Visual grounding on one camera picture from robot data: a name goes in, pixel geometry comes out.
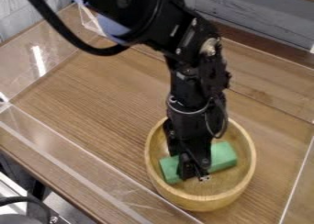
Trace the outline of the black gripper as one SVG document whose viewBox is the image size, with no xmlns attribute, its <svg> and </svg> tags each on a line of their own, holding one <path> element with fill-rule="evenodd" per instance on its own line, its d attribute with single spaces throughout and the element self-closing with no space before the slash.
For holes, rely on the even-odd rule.
<svg viewBox="0 0 314 224">
<path fill-rule="evenodd" d="M 163 131 L 168 153 L 178 157 L 176 174 L 182 180 L 210 179 L 211 142 L 223 136 L 227 121 L 225 94 L 211 96 L 198 107 L 187 107 L 168 96 Z"/>
</svg>

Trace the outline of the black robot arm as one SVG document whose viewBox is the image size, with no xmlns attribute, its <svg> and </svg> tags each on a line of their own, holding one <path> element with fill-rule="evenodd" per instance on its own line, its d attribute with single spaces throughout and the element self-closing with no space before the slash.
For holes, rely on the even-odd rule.
<svg viewBox="0 0 314 224">
<path fill-rule="evenodd" d="M 163 131 L 170 155 L 178 158 L 175 173 L 180 180 L 209 178 L 211 142 L 229 125 L 225 90 L 231 80 L 215 25 L 186 0 L 72 0 L 96 12 L 115 43 L 96 48 L 75 35 L 44 0 L 27 1 L 78 49 L 112 56 L 142 44 L 163 54 L 171 73 Z"/>
</svg>

